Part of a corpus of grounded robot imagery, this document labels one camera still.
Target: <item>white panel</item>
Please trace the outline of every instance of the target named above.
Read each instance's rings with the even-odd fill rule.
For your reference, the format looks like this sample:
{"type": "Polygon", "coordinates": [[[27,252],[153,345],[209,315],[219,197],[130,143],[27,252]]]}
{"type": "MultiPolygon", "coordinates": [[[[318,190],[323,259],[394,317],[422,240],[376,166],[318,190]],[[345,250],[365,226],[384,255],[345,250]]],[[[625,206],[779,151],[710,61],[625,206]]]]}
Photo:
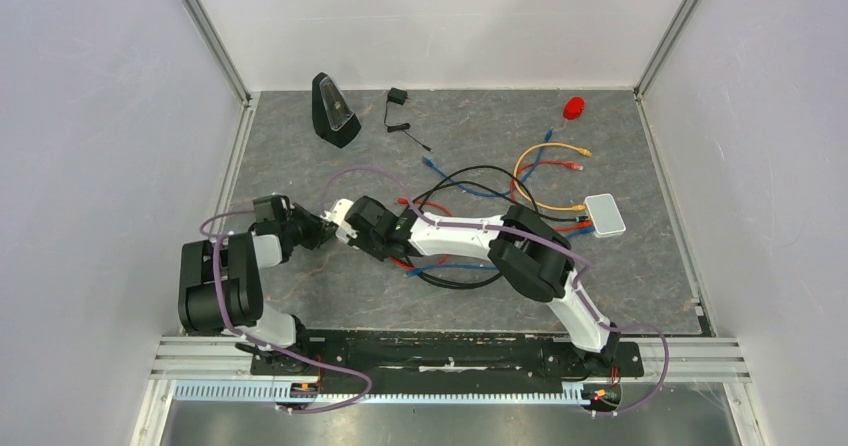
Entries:
{"type": "Polygon", "coordinates": [[[202,0],[248,87],[633,86],[681,0],[202,0]]]}
{"type": "Polygon", "coordinates": [[[239,105],[180,0],[0,18],[0,444],[127,444],[239,105]]]}
{"type": "Polygon", "coordinates": [[[647,97],[776,445],[845,439],[846,18],[846,0],[703,0],[647,97]]]}

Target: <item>white back wall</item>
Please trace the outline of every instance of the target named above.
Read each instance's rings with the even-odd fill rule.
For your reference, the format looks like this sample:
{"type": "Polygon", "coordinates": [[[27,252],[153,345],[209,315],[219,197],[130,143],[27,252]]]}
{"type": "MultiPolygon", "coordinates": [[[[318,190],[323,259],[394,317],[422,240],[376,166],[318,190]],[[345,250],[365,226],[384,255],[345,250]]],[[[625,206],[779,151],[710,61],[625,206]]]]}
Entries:
{"type": "Polygon", "coordinates": [[[239,105],[180,0],[0,22],[0,444],[127,444],[239,105]]]}
{"type": "Polygon", "coordinates": [[[845,442],[846,17],[848,0],[702,0],[647,96],[775,445],[845,442]]]}
{"type": "Polygon", "coordinates": [[[682,0],[201,0],[247,86],[634,86],[682,0]]]}

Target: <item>purple cable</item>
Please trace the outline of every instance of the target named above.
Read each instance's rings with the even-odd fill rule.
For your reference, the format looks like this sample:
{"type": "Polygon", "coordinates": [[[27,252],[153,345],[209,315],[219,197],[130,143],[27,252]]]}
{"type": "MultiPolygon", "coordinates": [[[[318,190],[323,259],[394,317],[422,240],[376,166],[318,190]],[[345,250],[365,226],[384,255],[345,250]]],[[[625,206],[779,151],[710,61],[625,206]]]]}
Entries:
{"type": "Polygon", "coordinates": [[[227,216],[235,216],[237,214],[247,214],[247,213],[253,213],[253,211],[230,211],[230,212],[227,212],[227,213],[218,214],[218,215],[212,216],[211,218],[207,219],[200,226],[200,233],[201,234],[203,234],[204,236],[207,236],[209,238],[215,239],[215,244],[212,247],[212,277],[214,278],[214,282],[215,282],[215,296],[216,296],[216,299],[218,300],[218,310],[221,312],[221,319],[224,320],[224,326],[233,335],[235,335],[237,337],[244,337],[248,341],[250,341],[251,343],[254,343],[254,344],[256,344],[260,347],[269,346],[271,349],[273,349],[274,351],[277,351],[278,353],[285,354],[286,356],[289,356],[291,358],[294,358],[294,359],[301,361],[301,362],[304,362],[306,364],[309,364],[309,365],[312,365],[312,366],[315,366],[315,367],[318,367],[318,368],[329,369],[331,371],[337,371],[339,373],[349,374],[351,376],[356,376],[358,378],[365,380],[365,383],[366,383],[365,389],[361,393],[357,394],[356,396],[353,396],[352,398],[348,398],[348,399],[345,399],[344,401],[339,401],[338,403],[333,403],[333,404],[330,404],[328,406],[322,406],[320,408],[303,409],[303,410],[289,410],[289,413],[291,413],[291,414],[325,413],[327,411],[333,411],[335,409],[340,409],[340,408],[343,408],[345,406],[349,406],[349,405],[355,403],[356,401],[359,401],[360,399],[365,397],[371,391],[371,387],[374,385],[374,383],[371,381],[371,378],[369,378],[368,375],[366,375],[365,373],[361,373],[361,372],[353,370],[353,369],[344,368],[342,366],[335,366],[335,365],[332,365],[332,364],[327,364],[327,363],[322,363],[320,361],[315,361],[314,359],[307,358],[306,356],[302,356],[298,353],[295,353],[294,351],[289,351],[288,349],[280,347],[276,344],[267,343],[267,342],[265,342],[265,341],[263,341],[259,338],[256,338],[256,337],[254,337],[254,336],[252,336],[252,335],[250,335],[250,334],[248,334],[248,333],[246,333],[246,332],[244,332],[240,329],[237,329],[235,326],[233,326],[233,322],[232,322],[232,320],[230,320],[230,315],[227,312],[227,305],[224,301],[224,285],[223,285],[223,282],[221,280],[221,242],[224,240],[224,238],[226,238],[226,235],[210,233],[210,232],[204,230],[204,228],[208,224],[212,223],[213,221],[215,221],[217,219],[221,219],[221,218],[224,218],[224,217],[227,217],[227,216]]]}
{"type": "MultiPolygon", "coordinates": [[[[412,201],[412,199],[410,199],[409,193],[406,191],[406,187],[403,185],[403,183],[397,177],[395,177],[391,173],[388,173],[386,171],[383,171],[381,169],[377,169],[377,168],[374,168],[374,167],[371,167],[371,166],[355,166],[355,167],[352,167],[352,168],[344,169],[344,170],[339,171],[336,174],[334,174],[333,177],[330,178],[330,180],[327,182],[327,185],[324,186],[324,191],[321,193],[321,210],[322,210],[322,212],[327,211],[325,204],[326,204],[326,198],[327,198],[327,191],[330,189],[330,186],[340,176],[343,176],[345,174],[348,174],[348,173],[351,173],[351,172],[354,172],[354,171],[370,171],[372,173],[377,173],[379,175],[382,175],[382,176],[385,176],[385,177],[391,179],[395,184],[397,184],[400,187],[401,191],[403,192],[403,197],[406,199],[407,204],[409,205],[409,208],[412,209],[412,211],[425,223],[427,223],[429,225],[436,225],[436,221],[425,216],[424,213],[421,212],[420,209],[418,209],[417,207],[414,206],[415,203],[412,201]]],[[[438,222],[437,226],[438,227],[445,226],[445,227],[453,227],[453,228],[466,228],[466,229],[486,229],[486,228],[488,228],[488,229],[492,229],[492,230],[495,230],[495,231],[503,231],[505,233],[513,234],[515,236],[533,241],[534,243],[537,243],[537,244],[540,244],[542,246],[553,249],[554,251],[556,251],[560,254],[568,256],[568,257],[570,257],[570,258],[572,258],[575,261],[578,261],[580,263],[583,263],[583,269],[581,269],[577,273],[577,275],[574,277],[574,281],[572,282],[572,287],[574,287],[574,285],[576,285],[576,284],[579,284],[580,279],[589,271],[589,268],[591,267],[591,264],[589,263],[589,261],[586,258],[580,256],[579,254],[576,254],[573,251],[571,251],[567,248],[564,248],[562,245],[556,244],[552,241],[548,241],[547,239],[536,236],[535,234],[531,234],[531,233],[528,233],[526,231],[521,231],[520,229],[511,228],[511,227],[508,227],[508,226],[485,226],[485,225],[480,225],[480,224],[476,224],[476,223],[454,223],[454,222],[450,222],[450,221],[440,221],[440,222],[438,222]]],[[[671,360],[671,355],[669,354],[669,350],[668,350],[668,341],[666,340],[665,335],[663,335],[662,330],[660,330],[660,328],[658,326],[656,326],[655,324],[651,324],[651,323],[634,323],[634,324],[630,324],[630,325],[627,325],[627,326],[621,326],[621,327],[613,327],[613,326],[604,324],[603,322],[600,321],[600,313],[598,313],[598,311],[595,310],[595,308],[591,305],[591,303],[589,303],[589,300],[583,294],[583,291],[581,291],[579,289],[575,289],[574,291],[575,291],[575,293],[577,293],[577,297],[580,298],[580,302],[583,303],[583,305],[586,307],[586,309],[592,315],[592,319],[594,319],[597,324],[599,324],[602,328],[606,329],[607,331],[611,331],[611,332],[614,332],[614,333],[623,333],[623,332],[627,332],[627,331],[634,331],[634,330],[647,328],[647,329],[651,329],[654,332],[656,332],[657,335],[660,337],[660,341],[662,341],[662,344],[663,344],[663,351],[665,353],[665,359],[664,359],[664,362],[663,362],[662,372],[660,373],[660,379],[657,381],[657,384],[656,384],[656,386],[654,386],[654,389],[652,389],[651,392],[648,393],[648,395],[645,396],[644,398],[642,398],[641,400],[633,403],[632,405],[630,405],[630,406],[628,406],[628,407],[626,407],[626,408],[624,408],[620,411],[615,411],[615,412],[610,412],[610,413],[601,413],[601,415],[602,416],[617,416],[619,414],[626,413],[628,411],[633,411],[634,409],[644,405],[651,398],[656,396],[656,394],[659,393],[660,390],[662,390],[663,384],[665,383],[665,377],[668,374],[668,365],[669,365],[669,361],[671,360]]]]}

